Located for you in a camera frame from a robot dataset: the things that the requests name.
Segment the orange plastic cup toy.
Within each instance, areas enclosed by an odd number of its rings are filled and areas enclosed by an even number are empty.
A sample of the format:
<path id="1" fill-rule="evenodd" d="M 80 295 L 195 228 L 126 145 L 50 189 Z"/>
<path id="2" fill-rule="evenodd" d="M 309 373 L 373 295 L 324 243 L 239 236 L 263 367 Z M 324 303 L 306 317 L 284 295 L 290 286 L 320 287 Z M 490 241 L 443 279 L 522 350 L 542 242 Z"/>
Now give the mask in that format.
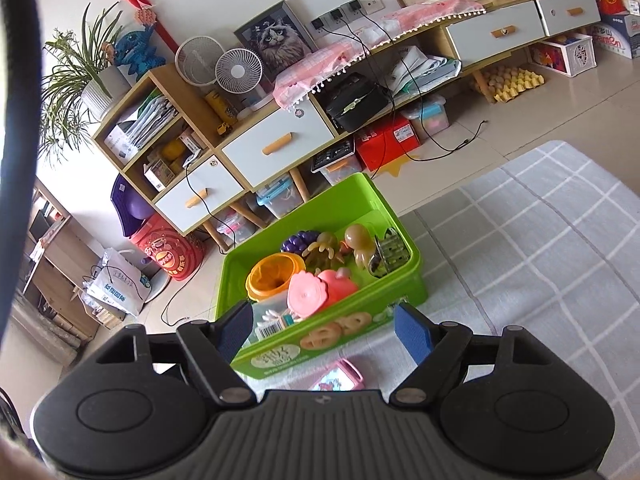
<path id="1" fill-rule="evenodd" d="M 256 263 L 245 280 L 251 300 L 262 301 L 286 292 L 294 274 L 306 270 L 303 258 L 292 252 L 277 252 Z"/>

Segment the pink toy game console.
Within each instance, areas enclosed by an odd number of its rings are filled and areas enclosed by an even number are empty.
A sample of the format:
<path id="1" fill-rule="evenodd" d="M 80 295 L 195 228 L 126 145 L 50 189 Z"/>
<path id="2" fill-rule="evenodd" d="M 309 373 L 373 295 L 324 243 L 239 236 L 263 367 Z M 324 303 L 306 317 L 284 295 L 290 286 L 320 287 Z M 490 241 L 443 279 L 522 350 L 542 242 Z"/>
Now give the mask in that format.
<path id="1" fill-rule="evenodd" d="M 310 387 L 311 391 L 354 391 L 364 387 L 358 368 L 349 360 L 340 359 L 328 368 Z"/>

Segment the purple toy grapes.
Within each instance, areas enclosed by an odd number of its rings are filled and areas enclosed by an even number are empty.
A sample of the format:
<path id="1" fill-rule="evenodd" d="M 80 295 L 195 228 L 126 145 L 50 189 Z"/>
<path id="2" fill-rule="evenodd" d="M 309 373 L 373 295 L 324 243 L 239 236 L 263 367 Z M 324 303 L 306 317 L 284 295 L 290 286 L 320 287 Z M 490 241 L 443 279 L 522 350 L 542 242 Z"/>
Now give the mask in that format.
<path id="1" fill-rule="evenodd" d="M 298 231 L 288 237 L 280 247 L 281 252 L 289 252 L 290 254 L 301 255 L 311 243 L 314 243 L 319 236 L 318 231 Z"/>

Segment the tan rubber octopus toy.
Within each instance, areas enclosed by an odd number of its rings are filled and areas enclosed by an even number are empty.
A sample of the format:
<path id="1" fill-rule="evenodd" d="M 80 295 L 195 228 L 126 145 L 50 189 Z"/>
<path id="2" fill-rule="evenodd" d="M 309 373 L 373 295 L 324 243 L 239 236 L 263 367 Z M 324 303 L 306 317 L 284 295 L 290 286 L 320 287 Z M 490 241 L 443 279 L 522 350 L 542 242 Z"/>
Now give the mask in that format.
<path id="1" fill-rule="evenodd" d="M 352 250 L 358 268 L 367 269 L 376 251 L 374 239 L 368 229 L 360 223 L 352 224 L 345 230 L 344 242 Z"/>

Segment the tan rubber hand toy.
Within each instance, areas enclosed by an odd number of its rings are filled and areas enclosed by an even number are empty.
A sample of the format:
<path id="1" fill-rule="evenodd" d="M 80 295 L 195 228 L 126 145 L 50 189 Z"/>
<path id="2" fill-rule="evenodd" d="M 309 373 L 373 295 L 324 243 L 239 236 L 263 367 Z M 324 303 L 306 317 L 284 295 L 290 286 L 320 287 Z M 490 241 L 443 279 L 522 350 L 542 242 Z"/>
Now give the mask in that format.
<path id="1" fill-rule="evenodd" d="M 331 232 L 322 232 L 303 252 L 306 271 L 318 275 L 325 270 L 337 271 L 345 265 L 340 253 L 337 237 Z"/>

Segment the clear plastic jar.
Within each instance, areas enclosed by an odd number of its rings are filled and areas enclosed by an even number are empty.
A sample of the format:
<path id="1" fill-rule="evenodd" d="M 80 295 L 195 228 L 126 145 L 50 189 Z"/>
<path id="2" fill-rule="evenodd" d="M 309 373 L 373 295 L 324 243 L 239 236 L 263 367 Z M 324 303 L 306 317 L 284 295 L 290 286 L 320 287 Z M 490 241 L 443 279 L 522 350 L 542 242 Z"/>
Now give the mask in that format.
<path id="1" fill-rule="evenodd" d="M 288 293 L 279 292 L 277 295 L 252 304 L 254 324 L 249 344 L 267 339 L 300 321 L 300 317 L 288 307 Z"/>

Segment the pink flower-shaped toy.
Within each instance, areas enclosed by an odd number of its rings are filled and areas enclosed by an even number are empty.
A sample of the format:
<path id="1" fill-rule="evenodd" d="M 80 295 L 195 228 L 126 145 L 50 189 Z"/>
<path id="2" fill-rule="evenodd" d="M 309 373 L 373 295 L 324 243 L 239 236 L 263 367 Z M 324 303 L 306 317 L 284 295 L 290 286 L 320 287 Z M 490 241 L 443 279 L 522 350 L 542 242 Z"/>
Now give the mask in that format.
<path id="1" fill-rule="evenodd" d="M 307 271 L 292 276 L 288 284 L 288 307 L 303 320 L 329 307 L 329 286 Z"/>

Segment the green plastic cookie box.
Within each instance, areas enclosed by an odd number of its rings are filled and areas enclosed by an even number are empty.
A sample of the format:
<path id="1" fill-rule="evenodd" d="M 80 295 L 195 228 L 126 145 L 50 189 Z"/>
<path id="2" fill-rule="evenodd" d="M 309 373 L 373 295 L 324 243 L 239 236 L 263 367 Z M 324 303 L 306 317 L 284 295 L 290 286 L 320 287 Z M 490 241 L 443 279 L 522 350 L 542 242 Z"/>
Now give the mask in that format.
<path id="1" fill-rule="evenodd" d="M 373 274 L 358 266 L 346 230 L 366 231 L 372 243 L 405 252 L 397 269 Z M 254 323 L 232 361 L 262 379 L 322 356 L 390 322 L 401 301 L 427 298 L 423 259 L 393 209 L 364 174 L 355 174 L 228 253 L 215 314 L 242 300 Z"/>

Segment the clear storage bin blue lid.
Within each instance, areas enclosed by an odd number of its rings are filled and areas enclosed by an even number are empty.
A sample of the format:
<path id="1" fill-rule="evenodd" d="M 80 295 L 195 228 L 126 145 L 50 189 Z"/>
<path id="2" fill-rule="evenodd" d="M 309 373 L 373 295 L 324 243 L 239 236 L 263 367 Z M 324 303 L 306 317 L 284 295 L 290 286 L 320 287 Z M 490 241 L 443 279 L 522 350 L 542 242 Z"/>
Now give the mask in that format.
<path id="1" fill-rule="evenodd" d="M 257 190 L 256 202 L 259 206 L 266 207 L 277 219 L 285 217 L 304 203 L 289 174 Z"/>

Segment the wooden TV cabinet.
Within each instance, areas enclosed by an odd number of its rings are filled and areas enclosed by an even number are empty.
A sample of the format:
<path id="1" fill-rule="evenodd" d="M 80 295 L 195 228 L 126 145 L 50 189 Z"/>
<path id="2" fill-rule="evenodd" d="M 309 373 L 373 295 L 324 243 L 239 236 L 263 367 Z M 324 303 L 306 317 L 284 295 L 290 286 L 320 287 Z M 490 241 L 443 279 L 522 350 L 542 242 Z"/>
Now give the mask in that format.
<path id="1" fill-rule="evenodd" d="M 384 16 L 367 28 L 370 48 L 362 39 L 345 39 L 308 55 L 282 73 L 272 100 L 250 113 L 222 136 L 219 117 L 187 84 L 174 66 L 144 74 L 103 118 L 93 141 L 121 176 L 175 230 L 183 235 L 202 226 L 213 233 L 214 215 L 230 207 L 260 226 L 256 214 L 240 205 L 248 192 L 289 174 L 299 191 L 306 188 L 298 167 L 311 156 L 349 136 L 335 127 L 321 106 L 319 94 L 346 77 L 354 66 L 382 52 L 396 52 L 416 40 L 428 52 L 461 63 L 462 76 L 480 76 L 482 68 L 512 52 L 561 32 L 597 23 L 597 0 L 428 0 Z M 175 115 L 126 162 L 107 139 L 127 110 L 134 110 L 158 90 Z M 142 162 L 155 144 L 183 124 L 204 145 L 189 169 L 162 190 L 143 177 Z"/>

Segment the black handbag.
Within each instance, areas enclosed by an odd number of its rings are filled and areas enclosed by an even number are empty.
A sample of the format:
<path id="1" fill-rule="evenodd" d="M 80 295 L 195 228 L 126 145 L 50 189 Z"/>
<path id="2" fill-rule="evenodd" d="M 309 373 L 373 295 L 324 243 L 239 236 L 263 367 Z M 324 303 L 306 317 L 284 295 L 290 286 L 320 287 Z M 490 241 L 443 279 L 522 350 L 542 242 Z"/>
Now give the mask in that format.
<path id="1" fill-rule="evenodd" d="M 337 127 L 354 132 L 390 104 L 390 92 L 360 73 L 334 88 L 324 110 Z"/>

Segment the white desk fan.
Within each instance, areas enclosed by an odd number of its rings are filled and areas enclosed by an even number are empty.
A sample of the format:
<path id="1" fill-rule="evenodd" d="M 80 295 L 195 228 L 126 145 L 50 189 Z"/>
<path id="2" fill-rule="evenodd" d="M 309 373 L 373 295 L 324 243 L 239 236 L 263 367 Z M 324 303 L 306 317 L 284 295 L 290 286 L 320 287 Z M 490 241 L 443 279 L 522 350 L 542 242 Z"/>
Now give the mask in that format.
<path id="1" fill-rule="evenodd" d="M 220 88 L 228 93 L 243 94 L 254 90 L 262 80 L 262 60 L 245 48 L 224 52 L 215 66 L 215 76 Z"/>

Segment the yellow egg tray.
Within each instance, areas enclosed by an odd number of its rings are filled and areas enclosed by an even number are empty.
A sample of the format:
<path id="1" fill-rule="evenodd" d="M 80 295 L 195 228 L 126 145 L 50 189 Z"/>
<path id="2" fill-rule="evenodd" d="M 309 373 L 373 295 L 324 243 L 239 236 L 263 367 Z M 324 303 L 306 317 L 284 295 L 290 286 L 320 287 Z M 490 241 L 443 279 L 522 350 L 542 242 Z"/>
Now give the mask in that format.
<path id="1" fill-rule="evenodd" d="M 473 74 L 469 86 L 490 103 L 507 103 L 522 93 L 541 87 L 544 76 L 523 67 L 492 64 Z"/>

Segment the pink lace cloth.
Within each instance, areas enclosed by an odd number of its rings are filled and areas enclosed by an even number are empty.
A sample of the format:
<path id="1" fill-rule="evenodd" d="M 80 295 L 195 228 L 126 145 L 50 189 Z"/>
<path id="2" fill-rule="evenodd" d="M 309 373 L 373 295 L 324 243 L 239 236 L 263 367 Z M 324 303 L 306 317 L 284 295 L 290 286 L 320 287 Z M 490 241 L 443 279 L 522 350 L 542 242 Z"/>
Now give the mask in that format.
<path id="1" fill-rule="evenodd" d="M 424 32 L 432 25 L 485 13 L 484 6 L 471 0 L 428 0 L 405 6 L 358 29 L 352 36 L 341 37 L 306 55 L 287 68 L 276 78 L 273 99 L 284 110 L 292 108 L 375 49 L 396 44 L 413 32 Z"/>

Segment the potted green plant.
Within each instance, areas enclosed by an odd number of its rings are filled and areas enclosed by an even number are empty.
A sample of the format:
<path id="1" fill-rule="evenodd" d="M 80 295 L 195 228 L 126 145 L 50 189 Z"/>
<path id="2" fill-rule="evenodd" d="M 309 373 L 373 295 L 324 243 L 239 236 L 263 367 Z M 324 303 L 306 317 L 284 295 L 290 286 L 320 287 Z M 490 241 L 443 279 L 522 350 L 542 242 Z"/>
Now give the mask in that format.
<path id="1" fill-rule="evenodd" d="M 89 139 L 89 126 L 130 89 L 114 64 L 115 42 L 124 30 L 121 17 L 116 3 L 96 18 L 85 11 L 78 32 L 55 29 L 44 43 L 50 70 L 41 83 L 41 157 L 61 159 L 81 148 Z"/>

